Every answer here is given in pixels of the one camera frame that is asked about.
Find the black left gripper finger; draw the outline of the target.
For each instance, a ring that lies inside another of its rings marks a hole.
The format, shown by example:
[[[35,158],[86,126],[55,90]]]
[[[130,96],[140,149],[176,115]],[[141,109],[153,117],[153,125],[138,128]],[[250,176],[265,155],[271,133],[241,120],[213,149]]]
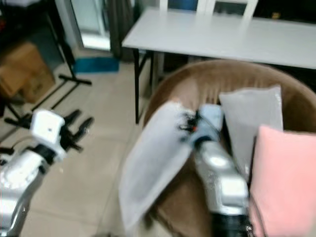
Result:
[[[88,132],[90,127],[93,125],[94,117],[89,117],[81,125],[76,132],[76,140],[81,140]]]
[[[64,117],[65,126],[71,126],[75,121],[81,116],[82,112],[80,109],[75,109],[73,112],[69,113]]]

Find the white pillow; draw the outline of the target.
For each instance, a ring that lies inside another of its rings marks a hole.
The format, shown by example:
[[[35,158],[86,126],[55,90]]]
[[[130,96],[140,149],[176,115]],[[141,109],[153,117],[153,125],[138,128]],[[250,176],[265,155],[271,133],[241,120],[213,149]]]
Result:
[[[187,162],[192,146],[189,134],[180,130],[180,125],[182,114],[191,112],[179,102],[163,104],[129,152],[118,188],[127,236],[135,234],[142,217]]]
[[[244,88],[219,95],[237,168],[248,180],[261,125],[283,129],[281,87]]]

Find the brown round sofa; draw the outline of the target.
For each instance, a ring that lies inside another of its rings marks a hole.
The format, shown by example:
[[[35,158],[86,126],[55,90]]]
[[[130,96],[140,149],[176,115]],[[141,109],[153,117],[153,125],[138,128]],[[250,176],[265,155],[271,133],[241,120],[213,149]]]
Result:
[[[144,125],[167,101],[180,101],[185,108],[195,109],[219,103],[222,92],[274,85],[281,87],[284,128],[316,133],[316,93],[282,70],[235,60],[192,63],[171,73],[151,96]],[[192,159],[167,185],[150,214],[172,237],[211,237],[211,215]]]

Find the pink pillow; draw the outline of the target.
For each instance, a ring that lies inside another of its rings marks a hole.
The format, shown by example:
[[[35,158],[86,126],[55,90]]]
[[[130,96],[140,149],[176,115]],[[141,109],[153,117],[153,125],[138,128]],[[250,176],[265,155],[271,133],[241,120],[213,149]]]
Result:
[[[316,133],[262,125],[251,169],[257,235],[306,237],[316,223]]]

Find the black metal stand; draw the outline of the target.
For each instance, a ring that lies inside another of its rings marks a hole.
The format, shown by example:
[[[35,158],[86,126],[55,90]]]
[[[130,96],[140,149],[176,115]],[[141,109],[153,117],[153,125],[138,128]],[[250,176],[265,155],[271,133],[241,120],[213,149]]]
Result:
[[[58,76],[63,83],[56,86],[49,95],[36,104],[32,111],[39,108],[41,104],[47,101],[50,96],[69,81],[75,85],[52,106],[52,109],[59,106],[80,85],[92,85],[91,81],[78,79],[74,71],[76,59],[73,56],[72,48],[66,41],[65,27],[63,27],[61,17],[59,16],[56,0],[36,0],[36,2],[30,3],[27,6],[10,4],[9,0],[0,0],[0,10],[3,19],[0,30],[0,53],[6,53],[13,46],[16,46],[21,41],[25,41],[28,34],[43,24],[43,16],[46,16],[59,54],[63,57],[66,66],[70,70],[69,75],[61,74]]]

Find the brown cardboard box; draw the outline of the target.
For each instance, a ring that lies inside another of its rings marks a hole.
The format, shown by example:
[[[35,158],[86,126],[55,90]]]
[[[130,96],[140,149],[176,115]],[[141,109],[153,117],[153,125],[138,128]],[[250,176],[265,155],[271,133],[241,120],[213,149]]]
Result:
[[[0,88],[4,96],[22,95],[27,103],[37,103],[56,85],[36,45],[24,41],[1,59]]]

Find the white folding table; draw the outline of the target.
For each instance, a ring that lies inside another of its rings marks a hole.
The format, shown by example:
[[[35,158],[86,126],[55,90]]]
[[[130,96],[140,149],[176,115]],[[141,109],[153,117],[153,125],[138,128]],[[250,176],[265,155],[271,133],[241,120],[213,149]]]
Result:
[[[157,52],[312,70],[315,76],[307,83],[316,88],[316,24],[312,23],[147,7],[122,45],[133,52],[135,103],[140,74]]]

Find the white framed glass door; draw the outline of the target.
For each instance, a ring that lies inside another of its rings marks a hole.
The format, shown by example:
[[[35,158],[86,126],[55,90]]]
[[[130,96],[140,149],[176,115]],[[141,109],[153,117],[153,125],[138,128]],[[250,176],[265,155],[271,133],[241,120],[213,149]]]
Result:
[[[111,49],[106,0],[55,0],[55,4],[72,48]]]

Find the dark grey curtain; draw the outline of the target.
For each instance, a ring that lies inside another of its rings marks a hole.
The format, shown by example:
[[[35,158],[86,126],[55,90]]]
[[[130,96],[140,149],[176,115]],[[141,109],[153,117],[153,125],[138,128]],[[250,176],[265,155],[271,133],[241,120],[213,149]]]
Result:
[[[132,49],[122,46],[126,35],[134,23],[131,0],[106,0],[111,52],[122,62],[132,62]]]

